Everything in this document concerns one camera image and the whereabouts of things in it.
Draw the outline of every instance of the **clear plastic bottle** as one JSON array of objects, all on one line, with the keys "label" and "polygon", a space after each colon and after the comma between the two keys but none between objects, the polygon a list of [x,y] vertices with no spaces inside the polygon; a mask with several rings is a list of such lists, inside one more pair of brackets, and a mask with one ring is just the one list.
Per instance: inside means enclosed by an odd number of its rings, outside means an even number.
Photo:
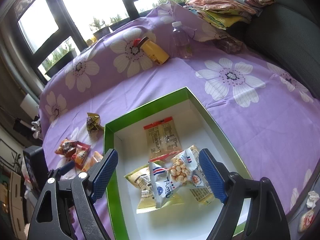
[{"label": "clear plastic bottle", "polygon": [[191,47],[188,35],[182,28],[181,22],[172,23],[173,29],[173,40],[177,48],[179,58],[190,58],[192,57]]}]

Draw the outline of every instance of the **open cardboard box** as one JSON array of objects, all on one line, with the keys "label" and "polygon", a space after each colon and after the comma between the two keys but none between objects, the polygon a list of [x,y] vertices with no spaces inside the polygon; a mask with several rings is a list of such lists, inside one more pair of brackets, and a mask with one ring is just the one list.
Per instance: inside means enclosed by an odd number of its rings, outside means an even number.
[{"label": "open cardboard box", "polygon": [[[191,93],[182,88],[149,102],[105,126],[104,152],[118,151],[116,171],[107,186],[110,220],[116,240],[183,239],[205,240],[211,232],[223,204],[214,199],[198,206],[189,189],[181,188],[184,204],[171,205],[137,214],[141,192],[124,175],[148,163],[147,138],[143,126],[172,116],[183,149],[196,145],[208,148],[218,162],[243,178],[251,176],[220,127]],[[250,206],[245,199],[235,235],[243,231]]]}]

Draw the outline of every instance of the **purple tablecloth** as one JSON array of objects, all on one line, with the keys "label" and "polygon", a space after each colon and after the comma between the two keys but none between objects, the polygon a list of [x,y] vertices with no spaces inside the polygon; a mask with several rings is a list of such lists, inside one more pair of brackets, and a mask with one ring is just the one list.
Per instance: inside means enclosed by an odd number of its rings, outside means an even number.
[{"label": "purple tablecloth", "polygon": [[[192,59],[172,57],[156,66],[132,47],[135,38],[148,36],[172,55],[173,21],[194,31]],[[66,137],[92,145],[90,156],[95,150],[102,153],[103,133],[89,137],[87,112],[100,114],[105,124],[187,86],[225,132],[253,179],[271,179],[287,213],[320,157],[319,102],[277,66],[247,50],[228,55],[207,41],[226,36],[181,6],[163,4],[83,52],[50,80],[41,96],[48,167],[65,163],[54,150]],[[113,238],[106,197],[95,207]],[[83,239],[77,219],[74,228]]]}]

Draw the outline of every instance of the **window frame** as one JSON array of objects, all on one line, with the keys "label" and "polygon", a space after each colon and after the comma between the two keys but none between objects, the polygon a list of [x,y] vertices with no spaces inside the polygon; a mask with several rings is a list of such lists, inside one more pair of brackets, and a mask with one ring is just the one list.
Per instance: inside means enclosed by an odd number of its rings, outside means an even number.
[{"label": "window frame", "polygon": [[[124,3],[129,17],[109,26],[113,31],[132,20],[147,15],[147,13],[149,12],[146,11],[143,13],[139,13],[134,5],[134,2],[137,0],[122,1]],[[14,40],[16,42],[16,46],[24,56],[28,65],[30,65],[30,67],[33,69],[33,71],[36,73],[36,75],[39,77],[39,79],[44,85],[46,85],[48,81],[39,71],[38,67],[60,44],[63,43],[63,41],[65,41],[68,37],[71,37],[78,49],[80,50],[80,52],[88,48],[88,45],[86,44],[78,28],[73,22],[70,14],[68,13],[68,10],[63,0],[46,0],[46,2],[58,26],[58,30],[55,33],[53,33],[35,53],[33,53],[33,51],[31,50],[26,38],[22,33],[22,30],[18,23],[18,19],[16,17],[16,13],[14,11],[14,6],[12,6],[7,13],[9,22],[11,24],[10,27],[12,29]]]}]

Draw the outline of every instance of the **blue logo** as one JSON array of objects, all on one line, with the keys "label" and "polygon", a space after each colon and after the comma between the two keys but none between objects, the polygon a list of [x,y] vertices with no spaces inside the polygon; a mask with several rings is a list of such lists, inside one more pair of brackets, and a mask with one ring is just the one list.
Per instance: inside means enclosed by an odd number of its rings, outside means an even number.
[{"label": "blue logo", "polygon": [[163,192],[163,188],[161,187],[157,187],[157,191],[158,191],[158,195],[161,195]]}]

